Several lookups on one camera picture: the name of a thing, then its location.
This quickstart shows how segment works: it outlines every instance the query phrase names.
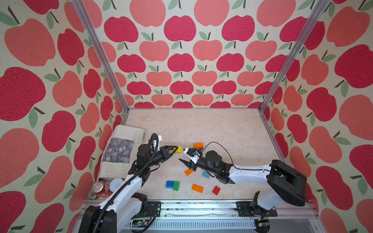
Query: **orange lego brick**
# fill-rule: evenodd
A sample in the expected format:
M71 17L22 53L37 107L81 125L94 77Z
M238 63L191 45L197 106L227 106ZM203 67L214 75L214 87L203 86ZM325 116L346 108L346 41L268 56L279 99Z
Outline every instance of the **orange lego brick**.
M193 147L196 148L196 149L201 149L201 148L203 148L203 143L194 143Z
M195 185L195 184L193 184L193 186L192 186L192 190L194 190L194 191L196 191L196 192L203 193L203 187L202 187L202 186L199 186L199 185Z
M190 170L190 169L186 169L184 173L185 173L187 176L189 176L190 174L192 174L192 172L193 172L192 170Z

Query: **red soda can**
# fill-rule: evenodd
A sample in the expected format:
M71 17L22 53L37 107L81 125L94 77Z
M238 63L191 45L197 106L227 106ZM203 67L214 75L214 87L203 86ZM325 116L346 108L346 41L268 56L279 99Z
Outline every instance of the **red soda can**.
M108 198L111 194L113 194L113 192L109 190L109 185L102 181L96 182L93 185L92 192L93 194L103 198Z

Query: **wall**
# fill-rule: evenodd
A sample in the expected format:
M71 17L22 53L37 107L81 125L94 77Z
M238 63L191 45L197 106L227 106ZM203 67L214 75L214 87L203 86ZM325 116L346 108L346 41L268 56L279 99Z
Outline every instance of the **wall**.
M0 11L0 232L71 232L122 109L70 1Z
M259 107L311 12L303 0L95 2L131 108Z
M373 232L373 2L334 2L319 19L321 44L298 54L300 74L265 113L328 232Z

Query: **blue lego brick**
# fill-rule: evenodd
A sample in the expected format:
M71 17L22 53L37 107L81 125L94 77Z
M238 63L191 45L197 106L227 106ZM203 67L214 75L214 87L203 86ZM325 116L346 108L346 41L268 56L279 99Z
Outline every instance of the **blue lego brick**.
M173 181L167 181L166 182L166 188L173 189Z
M202 175L203 175L204 177L206 177L206 178L210 178L210 175L207 173L207 171L204 171Z

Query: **black mounting plate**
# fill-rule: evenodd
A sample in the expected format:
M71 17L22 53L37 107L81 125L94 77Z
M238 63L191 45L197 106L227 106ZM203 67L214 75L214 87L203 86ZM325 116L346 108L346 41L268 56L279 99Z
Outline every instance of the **black mounting plate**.
M251 201L238 201L236 202L238 215L240 217L255 217L254 214L251 213L251 207L250 207ZM277 217L277 211L276 210L268 210L267 211L268 217Z
M152 213L157 213L157 217L160 216L161 213L161 202L160 201L148 201L148 206L146 209L151 209Z

